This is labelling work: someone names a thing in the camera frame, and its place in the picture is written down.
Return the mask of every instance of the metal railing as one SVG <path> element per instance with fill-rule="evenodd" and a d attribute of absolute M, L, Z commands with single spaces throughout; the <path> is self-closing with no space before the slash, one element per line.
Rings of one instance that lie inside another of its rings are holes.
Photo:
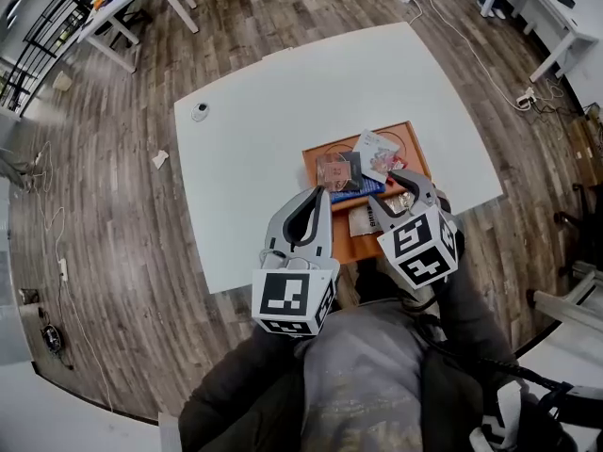
<path fill-rule="evenodd" d="M 21 115 L 43 78 L 74 43 L 91 11 L 82 0 L 52 0 L 25 35 L 9 73 L 0 73 L 0 106 Z"/>

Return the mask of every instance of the orange tray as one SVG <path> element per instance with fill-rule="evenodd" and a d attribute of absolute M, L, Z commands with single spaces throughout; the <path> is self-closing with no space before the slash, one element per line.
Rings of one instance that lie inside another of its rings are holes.
<path fill-rule="evenodd" d="M 403 122 L 373 132 L 383 135 L 383 137 L 400 145 L 398 155 L 407 162 L 406 169 L 420 172 L 430 179 L 432 178 L 411 123 Z M 308 179 L 312 186 L 317 185 L 317 157 L 326 153 L 351 151 L 359 136 L 336 140 L 302 152 Z M 379 196 L 388 198 L 400 194 L 403 190 L 404 188 L 398 184 L 386 184 L 385 192 Z M 378 233 L 350 236 L 348 210 L 364 204 L 368 204 L 368 196 L 337 202 L 331 206 L 333 210 L 333 258 L 339 261 L 341 265 L 383 254 L 381 246 L 377 242 Z"/>

